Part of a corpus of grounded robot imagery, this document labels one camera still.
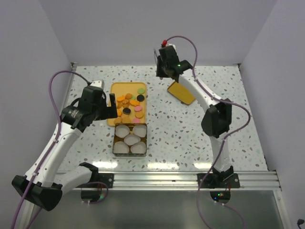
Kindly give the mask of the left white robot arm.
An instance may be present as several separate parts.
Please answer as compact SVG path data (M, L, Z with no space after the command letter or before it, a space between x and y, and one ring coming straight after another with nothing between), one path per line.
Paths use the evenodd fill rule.
M55 175L74 142L93 121L117 116L114 94L106 97L102 88L86 86L78 105L69 105L62 110L53 137L39 159L25 175L16 175L12 186L21 197L46 211L53 210L70 190L84 184L96 186L99 181L98 169L86 162L80 163L61 178Z

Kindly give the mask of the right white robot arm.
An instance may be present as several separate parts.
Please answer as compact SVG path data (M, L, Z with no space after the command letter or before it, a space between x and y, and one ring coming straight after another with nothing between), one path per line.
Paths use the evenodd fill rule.
M193 76L194 67L187 61L180 61L174 45L159 49L157 56L157 77L172 78L185 87L203 108L201 121L203 132L209 136L214 165L212 181L217 187L224 187L233 175L234 169L229 161L227 143L222 143L232 123L232 105L229 99L222 101L200 79Z

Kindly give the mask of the black sandwich cookie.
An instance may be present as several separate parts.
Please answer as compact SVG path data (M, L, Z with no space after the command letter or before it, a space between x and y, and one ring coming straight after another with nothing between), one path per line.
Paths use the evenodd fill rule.
M126 107L126 108L123 108L122 112L126 115L130 115L131 114L131 109Z
M145 96L143 94L139 94L136 99L138 102L143 102L145 100Z

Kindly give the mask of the gold tin lid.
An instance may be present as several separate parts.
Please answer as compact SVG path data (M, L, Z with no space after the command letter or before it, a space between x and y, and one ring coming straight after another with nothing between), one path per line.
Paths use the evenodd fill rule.
M186 105L190 105L195 101L195 97L189 92L189 90L177 82L173 82L168 87L167 92Z

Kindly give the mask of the orange flower cookie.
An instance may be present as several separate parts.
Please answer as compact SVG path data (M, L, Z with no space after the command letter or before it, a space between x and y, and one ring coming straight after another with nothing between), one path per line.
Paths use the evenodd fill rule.
M132 105L132 106L139 106L140 102L138 100L130 100L129 104Z

